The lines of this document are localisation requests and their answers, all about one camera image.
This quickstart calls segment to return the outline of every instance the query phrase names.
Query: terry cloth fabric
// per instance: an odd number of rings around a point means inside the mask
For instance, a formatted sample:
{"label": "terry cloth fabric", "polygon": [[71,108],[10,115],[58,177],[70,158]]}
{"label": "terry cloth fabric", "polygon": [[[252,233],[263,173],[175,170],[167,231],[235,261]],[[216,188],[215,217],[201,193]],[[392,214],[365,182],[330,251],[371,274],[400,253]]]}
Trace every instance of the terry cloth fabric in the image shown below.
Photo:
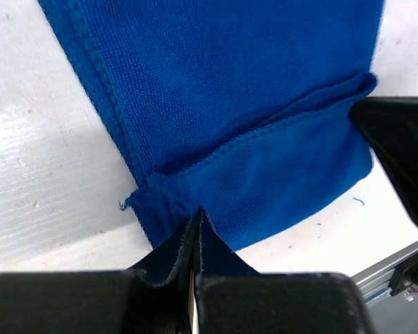
{"label": "terry cloth fabric", "polygon": [[233,249],[328,205],[371,169],[347,118],[381,0],[40,0],[139,188],[153,246],[199,207]]}

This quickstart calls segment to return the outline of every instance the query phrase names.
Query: towel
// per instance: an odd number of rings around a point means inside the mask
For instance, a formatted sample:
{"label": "towel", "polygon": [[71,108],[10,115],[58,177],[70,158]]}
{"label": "towel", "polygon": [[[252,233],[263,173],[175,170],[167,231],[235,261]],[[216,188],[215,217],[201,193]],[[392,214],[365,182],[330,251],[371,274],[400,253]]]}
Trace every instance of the towel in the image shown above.
{"label": "towel", "polygon": [[203,208],[238,250],[371,170],[347,113],[376,85],[382,0],[40,5],[134,175],[123,207],[153,246]]}

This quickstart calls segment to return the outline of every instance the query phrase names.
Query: white surface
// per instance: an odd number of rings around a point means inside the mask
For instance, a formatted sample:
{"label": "white surface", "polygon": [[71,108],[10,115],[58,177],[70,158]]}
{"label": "white surface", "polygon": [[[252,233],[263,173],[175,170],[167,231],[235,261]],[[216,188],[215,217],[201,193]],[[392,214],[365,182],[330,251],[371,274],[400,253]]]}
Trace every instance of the white surface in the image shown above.
{"label": "white surface", "polygon": [[[418,0],[387,2],[373,71],[375,95],[418,95]],[[135,187],[37,1],[0,0],[0,271],[135,263],[151,248],[118,208]],[[328,208],[239,254],[261,271],[354,275],[416,240],[376,165]]]}

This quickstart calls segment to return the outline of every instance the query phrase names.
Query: white table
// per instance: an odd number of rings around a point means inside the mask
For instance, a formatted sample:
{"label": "white table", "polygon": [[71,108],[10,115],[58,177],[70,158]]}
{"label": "white table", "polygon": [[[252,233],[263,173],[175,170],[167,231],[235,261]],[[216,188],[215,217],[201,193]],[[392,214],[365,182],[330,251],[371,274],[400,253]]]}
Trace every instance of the white table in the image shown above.
{"label": "white table", "polygon": [[[374,95],[418,95],[418,0],[388,0],[373,71]],[[135,187],[37,1],[0,0],[0,271],[134,264],[151,250],[118,206]],[[353,276],[417,240],[376,163],[329,207],[239,255],[259,271]]]}

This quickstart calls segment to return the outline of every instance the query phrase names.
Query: white tabletop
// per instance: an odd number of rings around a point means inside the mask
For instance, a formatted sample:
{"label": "white tabletop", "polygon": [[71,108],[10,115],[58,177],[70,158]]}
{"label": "white tabletop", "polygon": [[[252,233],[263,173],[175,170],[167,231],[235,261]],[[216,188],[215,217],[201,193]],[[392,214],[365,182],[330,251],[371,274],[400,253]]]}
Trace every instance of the white tabletop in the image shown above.
{"label": "white tabletop", "polygon": [[[418,95],[418,0],[388,0],[373,71],[374,95]],[[151,250],[118,206],[135,188],[37,1],[0,0],[0,271],[134,264]],[[376,162],[329,207],[239,254],[260,271],[352,276],[417,240]]]}

